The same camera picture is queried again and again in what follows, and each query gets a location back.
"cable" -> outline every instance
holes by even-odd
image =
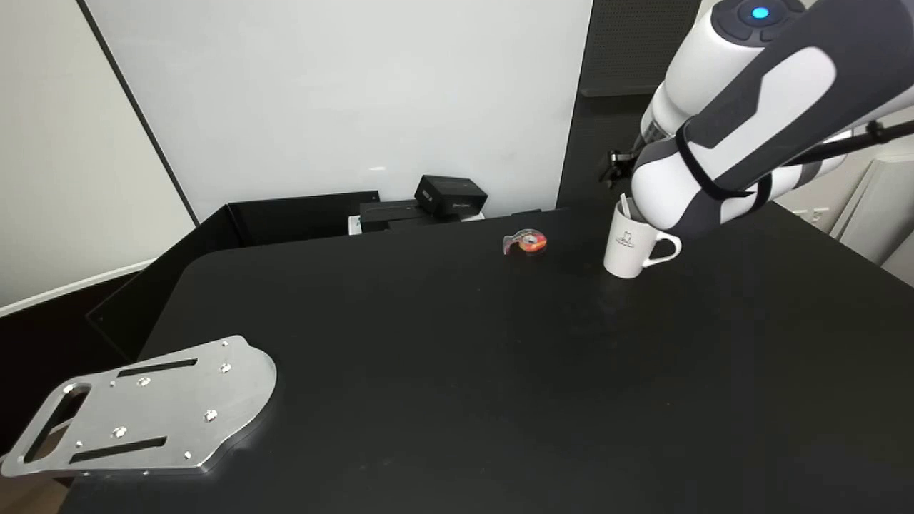
[[[163,164],[165,178],[169,178],[169,184],[173,185],[173,195],[176,195],[179,205],[189,211],[191,223],[199,225],[199,218],[198,218],[189,195],[182,191],[182,185],[179,185],[179,181],[176,181],[176,176],[173,176],[173,168],[171,168],[171,164],[169,164],[159,140],[153,137],[153,133],[151,133],[151,127],[149,127],[149,120],[146,120],[146,116],[143,116],[143,108],[141,108],[141,101],[135,97],[129,81],[122,77],[122,71],[121,71],[121,67],[116,67],[116,58],[115,58],[115,53],[111,53],[111,46],[109,46],[102,28],[95,23],[95,16],[91,16],[91,10],[88,10],[88,3],[85,3],[85,0],[78,0],[78,10],[79,10],[79,16],[82,16],[82,20],[85,20],[85,27],[88,27],[88,33],[91,33],[91,38],[95,38],[95,44],[98,44],[101,53],[105,56],[105,63],[111,67],[111,74],[115,74],[122,97],[132,103],[132,108],[135,108],[135,116],[138,116],[138,120],[141,120],[141,130],[143,130],[146,140],[151,143],[153,157]]]
[[[910,137],[910,136],[914,136],[914,120],[892,127],[892,130],[886,130],[883,124],[869,124],[866,136],[817,147],[817,150],[799,154],[797,160],[792,160],[792,167],[822,164],[822,160],[830,160],[840,154],[855,154],[863,150],[886,147],[892,140]]]

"perforated metal plate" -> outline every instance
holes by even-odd
[[[49,394],[11,454],[5,477],[78,471],[186,471],[241,435],[265,410],[276,367],[242,338],[226,338],[138,367],[85,375]],[[38,457],[61,415],[73,417]]]

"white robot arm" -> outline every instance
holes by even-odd
[[[914,0],[720,0],[643,118],[632,201],[655,228],[708,233],[825,176],[833,153],[802,157],[910,103]]]

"black table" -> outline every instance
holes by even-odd
[[[536,225],[550,245],[502,258]],[[280,387],[199,480],[82,480],[69,512],[914,512],[914,295],[765,208],[639,284],[593,211],[223,253],[149,351],[232,331]]]

